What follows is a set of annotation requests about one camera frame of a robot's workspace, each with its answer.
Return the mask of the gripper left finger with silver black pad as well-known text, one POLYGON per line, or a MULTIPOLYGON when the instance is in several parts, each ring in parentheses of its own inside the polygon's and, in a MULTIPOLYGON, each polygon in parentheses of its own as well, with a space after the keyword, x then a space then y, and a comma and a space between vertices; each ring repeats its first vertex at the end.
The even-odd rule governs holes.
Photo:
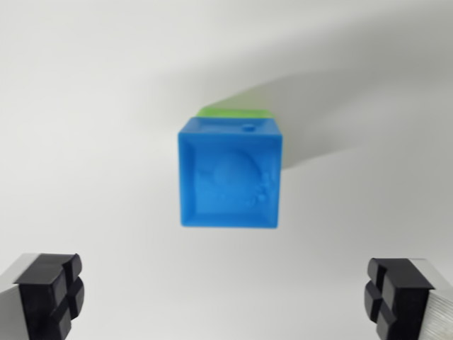
POLYGON ((78 254, 22 254, 1 274, 2 339, 66 339, 84 303, 78 254))

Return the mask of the gripper right finger with silver black pad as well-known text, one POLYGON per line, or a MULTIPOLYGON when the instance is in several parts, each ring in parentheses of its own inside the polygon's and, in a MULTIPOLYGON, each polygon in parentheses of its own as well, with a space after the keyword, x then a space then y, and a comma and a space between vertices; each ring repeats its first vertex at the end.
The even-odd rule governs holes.
POLYGON ((452 338, 452 284, 426 259, 369 260, 365 311, 380 339, 452 338))

